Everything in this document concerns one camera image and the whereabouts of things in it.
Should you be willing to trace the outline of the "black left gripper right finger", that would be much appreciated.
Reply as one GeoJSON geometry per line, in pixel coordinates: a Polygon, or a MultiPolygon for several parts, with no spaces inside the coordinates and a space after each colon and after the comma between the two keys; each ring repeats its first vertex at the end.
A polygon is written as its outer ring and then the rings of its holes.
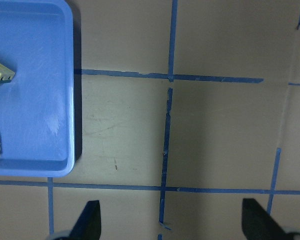
{"type": "Polygon", "coordinates": [[[247,240],[286,240],[285,231],[254,199],[242,200],[241,228],[247,240]]]}

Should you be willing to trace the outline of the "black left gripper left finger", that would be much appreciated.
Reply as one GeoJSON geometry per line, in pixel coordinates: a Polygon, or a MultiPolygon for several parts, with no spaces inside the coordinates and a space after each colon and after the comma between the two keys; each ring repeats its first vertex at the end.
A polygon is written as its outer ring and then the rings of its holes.
{"type": "Polygon", "coordinates": [[[101,237],[101,207],[99,200],[86,203],[68,238],[70,240],[99,240],[101,237]]]}

